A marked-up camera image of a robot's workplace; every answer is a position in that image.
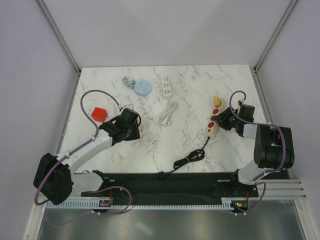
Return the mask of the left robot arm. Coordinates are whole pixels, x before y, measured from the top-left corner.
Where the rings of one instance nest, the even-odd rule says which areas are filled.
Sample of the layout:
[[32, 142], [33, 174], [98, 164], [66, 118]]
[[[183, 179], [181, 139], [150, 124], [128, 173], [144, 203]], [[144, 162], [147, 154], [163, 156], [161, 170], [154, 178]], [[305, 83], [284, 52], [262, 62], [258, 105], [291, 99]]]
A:
[[110, 191], [108, 182], [95, 172], [76, 176], [76, 171], [100, 152], [122, 141], [140, 138], [140, 115], [125, 108], [119, 115], [96, 127], [94, 135], [73, 150], [57, 155], [46, 153], [40, 159], [33, 186], [36, 194], [44, 195], [54, 205], [63, 203], [69, 196], [93, 191], [99, 197]]

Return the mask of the black plug with cable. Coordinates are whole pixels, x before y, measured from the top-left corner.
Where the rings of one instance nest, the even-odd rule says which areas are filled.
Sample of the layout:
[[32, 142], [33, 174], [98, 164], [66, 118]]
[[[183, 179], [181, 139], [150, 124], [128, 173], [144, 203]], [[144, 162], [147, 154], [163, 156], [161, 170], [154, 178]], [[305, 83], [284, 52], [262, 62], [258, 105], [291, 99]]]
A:
[[173, 167], [172, 167], [172, 170], [171, 171], [168, 171], [168, 172], [164, 172], [164, 171], [161, 171], [161, 172], [158, 172], [157, 173], [157, 177], [158, 179], [160, 180], [163, 180], [165, 179], [168, 175], [176, 172], [177, 170], [179, 170], [180, 168], [182, 168], [183, 166], [189, 164], [189, 163], [194, 163], [194, 162], [199, 162], [199, 161], [202, 161], [204, 158], [205, 158], [205, 147], [206, 145], [208, 144], [209, 140], [211, 138], [210, 137], [207, 137], [204, 145], [202, 148], [198, 148], [196, 150], [193, 150], [192, 152], [190, 152], [186, 157], [182, 158], [182, 159], [179, 159], [177, 161], [175, 161], [173, 163]]

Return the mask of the yellow plug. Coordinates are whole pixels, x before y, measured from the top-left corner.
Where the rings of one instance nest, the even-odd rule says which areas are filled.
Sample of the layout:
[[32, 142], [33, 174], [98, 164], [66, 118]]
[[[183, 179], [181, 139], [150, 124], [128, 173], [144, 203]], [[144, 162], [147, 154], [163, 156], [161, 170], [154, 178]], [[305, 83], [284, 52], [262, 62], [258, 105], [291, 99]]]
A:
[[214, 105], [215, 108], [219, 108], [222, 105], [223, 101], [222, 101], [222, 99], [220, 97], [215, 96], [213, 98], [212, 102], [213, 102], [213, 105]]

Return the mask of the beige red power strip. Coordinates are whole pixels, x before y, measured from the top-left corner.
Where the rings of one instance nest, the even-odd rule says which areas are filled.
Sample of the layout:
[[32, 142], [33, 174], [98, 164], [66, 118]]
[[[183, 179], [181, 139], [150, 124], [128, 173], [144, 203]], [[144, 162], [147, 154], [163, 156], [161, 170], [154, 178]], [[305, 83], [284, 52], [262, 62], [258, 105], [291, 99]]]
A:
[[225, 106], [226, 101], [223, 98], [221, 98], [221, 99], [222, 99], [222, 105], [220, 107], [216, 108], [213, 104], [213, 107], [212, 107], [212, 110], [211, 110], [210, 116], [209, 116], [209, 122], [208, 122], [206, 129], [205, 129], [205, 132], [204, 132], [205, 137], [210, 138], [210, 139], [214, 139], [216, 137], [218, 129], [219, 129], [219, 124], [215, 121], [212, 121], [211, 117], [222, 113], [226, 109], [226, 106]]

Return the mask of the white adapter plug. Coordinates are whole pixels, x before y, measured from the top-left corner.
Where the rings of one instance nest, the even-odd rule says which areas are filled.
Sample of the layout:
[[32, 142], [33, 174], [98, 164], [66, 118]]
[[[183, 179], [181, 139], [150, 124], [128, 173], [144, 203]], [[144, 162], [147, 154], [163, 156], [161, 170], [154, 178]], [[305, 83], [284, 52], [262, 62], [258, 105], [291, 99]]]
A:
[[157, 145], [158, 143], [158, 138], [156, 135], [151, 134], [146, 132], [142, 137], [141, 137], [141, 144], [145, 147], [148, 148], [153, 148]]

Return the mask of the white power strip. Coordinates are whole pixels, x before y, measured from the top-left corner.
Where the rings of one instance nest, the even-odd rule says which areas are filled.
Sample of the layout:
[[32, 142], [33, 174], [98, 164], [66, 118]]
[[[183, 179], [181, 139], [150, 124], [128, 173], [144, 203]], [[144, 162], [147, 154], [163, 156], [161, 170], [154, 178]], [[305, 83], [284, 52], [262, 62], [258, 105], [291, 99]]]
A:
[[164, 76], [161, 79], [160, 85], [162, 87], [163, 96], [166, 99], [171, 99], [173, 97], [173, 91], [172, 91], [170, 78], [168, 76]]

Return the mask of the red socket cube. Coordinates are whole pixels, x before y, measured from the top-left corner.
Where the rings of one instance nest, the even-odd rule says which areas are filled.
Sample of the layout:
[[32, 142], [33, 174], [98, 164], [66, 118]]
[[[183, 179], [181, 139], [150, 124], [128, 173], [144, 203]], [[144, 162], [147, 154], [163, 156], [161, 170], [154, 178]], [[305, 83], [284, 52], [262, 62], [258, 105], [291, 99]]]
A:
[[108, 112], [104, 108], [95, 107], [91, 113], [91, 117], [96, 122], [104, 123], [108, 117]]

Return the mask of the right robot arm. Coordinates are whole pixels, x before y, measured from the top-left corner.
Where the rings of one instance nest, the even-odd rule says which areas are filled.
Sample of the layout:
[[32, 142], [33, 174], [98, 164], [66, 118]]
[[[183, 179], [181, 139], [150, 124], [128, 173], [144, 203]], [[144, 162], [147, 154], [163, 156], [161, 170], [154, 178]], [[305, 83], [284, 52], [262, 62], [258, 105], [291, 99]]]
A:
[[222, 129], [234, 129], [240, 137], [254, 140], [253, 160], [231, 175], [229, 191], [235, 197], [242, 196], [247, 185], [254, 185], [268, 174], [290, 169], [295, 161], [291, 129], [255, 124], [254, 111], [254, 106], [240, 103], [236, 110], [230, 106], [221, 113], [214, 110], [211, 117]]

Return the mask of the pink adapter plug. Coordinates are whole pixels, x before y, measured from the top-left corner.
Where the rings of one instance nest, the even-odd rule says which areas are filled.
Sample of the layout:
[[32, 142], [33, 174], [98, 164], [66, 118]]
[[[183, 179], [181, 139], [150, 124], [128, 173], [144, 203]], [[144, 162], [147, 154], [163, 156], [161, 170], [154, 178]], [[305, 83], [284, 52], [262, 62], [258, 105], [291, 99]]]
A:
[[143, 130], [144, 130], [144, 128], [145, 128], [145, 125], [143, 124], [143, 123], [141, 123], [140, 125], [139, 125], [139, 131], [140, 132], [142, 132]]

